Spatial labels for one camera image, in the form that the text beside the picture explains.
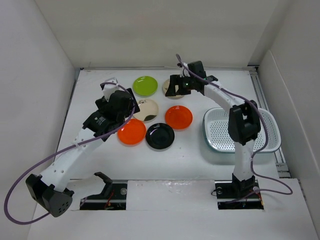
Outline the beige plate with black blot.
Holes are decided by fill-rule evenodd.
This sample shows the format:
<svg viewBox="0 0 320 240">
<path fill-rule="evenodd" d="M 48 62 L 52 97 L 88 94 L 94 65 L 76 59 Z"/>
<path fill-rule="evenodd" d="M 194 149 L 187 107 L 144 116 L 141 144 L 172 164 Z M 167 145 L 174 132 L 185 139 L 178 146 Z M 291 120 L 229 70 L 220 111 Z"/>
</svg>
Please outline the beige plate with black blot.
<svg viewBox="0 0 320 240">
<path fill-rule="evenodd" d="M 139 121 L 150 122 L 155 119 L 159 113 L 158 104 L 152 99 L 141 99 L 137 102 L 140 109 L 133 115 Z"/>
</svg>

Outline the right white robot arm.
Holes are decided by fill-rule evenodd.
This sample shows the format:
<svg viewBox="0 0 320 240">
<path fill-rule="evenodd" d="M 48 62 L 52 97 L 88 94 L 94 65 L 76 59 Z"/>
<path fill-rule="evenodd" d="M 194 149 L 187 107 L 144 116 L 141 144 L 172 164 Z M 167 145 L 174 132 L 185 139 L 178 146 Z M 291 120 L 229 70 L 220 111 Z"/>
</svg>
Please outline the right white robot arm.
<svg viewBox="0 0 320 240">
<path fill-rule="evenodd" d="M 180 74 L 170 76 L 167 97 L 189 95 L 192 90 L 216 102 L 228 113 L 228 134 L 234 142 L 235 166 L 229 203 L 252 195 L 255 175 L 252 170 L 254 144 L 261 131 L 260 112 L 253 100 L 232 93 L 214 76 L 207 76 L 201 61 L 179 62 Z"/>
</svg>

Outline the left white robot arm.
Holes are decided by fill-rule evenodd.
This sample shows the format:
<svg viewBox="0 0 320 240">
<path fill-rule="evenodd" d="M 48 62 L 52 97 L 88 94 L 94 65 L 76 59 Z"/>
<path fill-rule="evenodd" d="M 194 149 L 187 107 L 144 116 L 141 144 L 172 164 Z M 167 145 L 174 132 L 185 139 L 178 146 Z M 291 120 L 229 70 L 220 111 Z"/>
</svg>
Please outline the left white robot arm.
<svg viewBox="0 0 320 240">
<path fill-rule="evenodd" d="M 62 153 L 39 175 L 30 174 L 26 186 L 31 197 L 50 215 L 61 216 L 72 204 L 74 191 L 67 189 L 70 179 L 89 162 L 89 155 L 110 135 L 118 131 L 139 106 L 131 88 L 116 89 L 109 97 L 95 102 L 97 110 L 83 123 L 74 140 L 75 147 Z"/>
</svg>

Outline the white perforated plastic bin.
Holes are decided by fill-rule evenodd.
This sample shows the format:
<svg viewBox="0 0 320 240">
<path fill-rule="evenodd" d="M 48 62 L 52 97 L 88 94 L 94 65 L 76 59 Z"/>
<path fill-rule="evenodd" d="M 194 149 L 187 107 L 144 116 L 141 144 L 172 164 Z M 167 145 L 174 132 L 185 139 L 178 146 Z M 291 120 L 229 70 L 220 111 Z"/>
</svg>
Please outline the white perforated plastic bin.
<svg viewBox="0 0 320 240">
<path fill-rule="evenodd" d="M 266 126 L 266 121 L 262 115 L 266 116 L 270 113 L 263 108 L 258 109 Z M 219 153 L 233 154 L 235 152 L 235 145 L 228 133 L 228 120 L 229 114 L 223 110 L 223 108 L 211 108 L 203 116 L 202 131 L 204 139 L 209 147 Z M 266 147 L 261 151 L 262 153 L 268 153 Z"/>
</svg>

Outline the orange plate left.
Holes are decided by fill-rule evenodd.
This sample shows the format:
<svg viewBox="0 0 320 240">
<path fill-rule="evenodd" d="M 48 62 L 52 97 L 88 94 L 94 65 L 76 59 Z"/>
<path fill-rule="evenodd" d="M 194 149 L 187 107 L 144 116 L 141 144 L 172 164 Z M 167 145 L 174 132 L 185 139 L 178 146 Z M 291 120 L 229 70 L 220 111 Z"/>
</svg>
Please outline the orange plate left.
<svg viewBox="0 0 320 240">
<path fill-rule="evenodd" d="M 125 145 L 136 145 L 145 138 L 146 132 L 146 126 L 142 121 L 131 119 L 117 131 L 117 137 Z"/>
</svg>

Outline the orange plate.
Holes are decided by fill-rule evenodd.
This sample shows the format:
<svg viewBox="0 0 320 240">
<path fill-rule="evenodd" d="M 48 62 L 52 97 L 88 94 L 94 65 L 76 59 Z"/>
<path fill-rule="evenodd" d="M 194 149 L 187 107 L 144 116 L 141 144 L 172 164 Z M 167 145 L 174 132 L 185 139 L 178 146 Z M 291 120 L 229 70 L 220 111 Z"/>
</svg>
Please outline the orange plate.
<svg viewBox="0 0 320 240">
<path fill-rule="evenodd" d="M 184 130 L 192 124 L 193 114 L 187 107 L 175 105 L 166 111 L 164 119 L 171 128 Z"/>
<path fill-rule="evenodd" d="M 145 138 L 146 132 L 146 126 L 142 121 L 131 119 L 117 131 L 117 137 L 125 145 L 136 145 Z"/>
</svg>

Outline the green plate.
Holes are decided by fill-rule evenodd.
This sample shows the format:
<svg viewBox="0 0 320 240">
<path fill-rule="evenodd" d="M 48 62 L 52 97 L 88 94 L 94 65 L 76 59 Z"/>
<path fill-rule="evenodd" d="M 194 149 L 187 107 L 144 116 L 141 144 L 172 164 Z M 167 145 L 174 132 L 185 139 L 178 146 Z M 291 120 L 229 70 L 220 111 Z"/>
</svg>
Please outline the green plate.
<svg viewBox="0 0 320 240">
<path fill-rule="evenodd" d="M 158 82 L 151 76 L 141 76 L 133 82 L 132 87 L 137 95 L 149 97 L 157 91 Z"/>
</svg>

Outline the orange plate right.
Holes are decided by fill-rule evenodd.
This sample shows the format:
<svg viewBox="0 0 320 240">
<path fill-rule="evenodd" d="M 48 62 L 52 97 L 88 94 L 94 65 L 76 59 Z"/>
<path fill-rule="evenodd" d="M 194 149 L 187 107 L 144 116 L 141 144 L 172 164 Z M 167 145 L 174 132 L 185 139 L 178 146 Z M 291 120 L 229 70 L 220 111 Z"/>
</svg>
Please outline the orange plate right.
<svg viewBox="0 0 320 240">
<path fill-rule="evenodd" d="M 166 111 L 164 119 L 171 128 L 184 130 L 192 124 L 193 114 L 187 107 L 175 105 Z"/>
</svg>

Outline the black plate centre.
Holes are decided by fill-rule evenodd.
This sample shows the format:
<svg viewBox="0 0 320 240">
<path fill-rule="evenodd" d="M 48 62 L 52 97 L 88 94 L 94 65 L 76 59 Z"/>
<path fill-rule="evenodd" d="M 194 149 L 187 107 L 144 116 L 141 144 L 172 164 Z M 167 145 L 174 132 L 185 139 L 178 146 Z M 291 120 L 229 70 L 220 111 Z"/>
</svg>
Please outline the black plate centre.
<svg viewBox="0 0 320 240">
<path fill-rule="evenodd" d="M 164 150 L 173 144 L 175 132 L 166 123 L 155 123 L 147 129 L 145 140 L 151 148 Z"/>
</svg>

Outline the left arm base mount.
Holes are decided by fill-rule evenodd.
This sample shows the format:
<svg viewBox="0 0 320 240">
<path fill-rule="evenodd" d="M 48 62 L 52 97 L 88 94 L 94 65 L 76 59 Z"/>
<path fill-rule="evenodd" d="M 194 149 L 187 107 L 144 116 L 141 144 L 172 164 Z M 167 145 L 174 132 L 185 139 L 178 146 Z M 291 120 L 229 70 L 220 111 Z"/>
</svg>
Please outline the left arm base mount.
<svg viewBox="0 0 320 240">
<path fill-rule="evenodd" d="M 80 201 L 80 210 L 104 210 L 124 211 L 127 205 L 128 181 L 113 181 L 102 172 L 96 172 L 96 177 L 103 181 L 103 188 L 100 193 L 86 196 Z"/>
</svg>

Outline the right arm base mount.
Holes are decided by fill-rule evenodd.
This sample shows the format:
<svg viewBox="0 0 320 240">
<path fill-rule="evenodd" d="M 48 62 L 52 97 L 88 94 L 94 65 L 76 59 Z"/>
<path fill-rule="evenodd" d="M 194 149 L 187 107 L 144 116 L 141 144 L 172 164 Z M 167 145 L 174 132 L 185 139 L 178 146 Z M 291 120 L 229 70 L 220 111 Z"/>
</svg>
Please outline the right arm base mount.
<svg viewBox="0 0 320 240">
<path fill-rule="evenodd" d="M 254 193 L 254 188 L 259 187 L 256 180 L 253 186 L 236 192 L 231 180 L 215 181 L 215 189 L 211 195 L 217 199 L 219 210 L 263 210 L 263 202 L 259 193 Z"/>
</svg>

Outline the aluminium rail right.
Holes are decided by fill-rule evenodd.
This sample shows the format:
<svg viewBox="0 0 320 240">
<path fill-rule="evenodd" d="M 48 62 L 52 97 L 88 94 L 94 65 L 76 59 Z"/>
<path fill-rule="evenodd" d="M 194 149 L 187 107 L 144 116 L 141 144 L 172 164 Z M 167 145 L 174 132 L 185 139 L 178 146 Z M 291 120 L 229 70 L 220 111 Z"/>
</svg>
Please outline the aluminium rail right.
<svg viewBox="0 0 320 240">
<path fill-rule="evenodd" d="M 269 112 L 270 109 L 268 107 L 267 99 L 263 92 L 263 88 L 258 76 L 258 67 L 250 66 L 248 71 L 259 108 Z M 281 149 L 281 135 L 276 124 L 276 120 L 271 113 L 269 113 L 267 116 L 265 113 L 262 113 L 262 116 L 264 117 L 264 120 L 266 122 L 266 129 L 268 132 L 268 145 L 265 151 L 268 151 L 268 154 L 273 156 L 279 178 L 289 179 L 291 178 L 291 174 Z"/>
</svg>

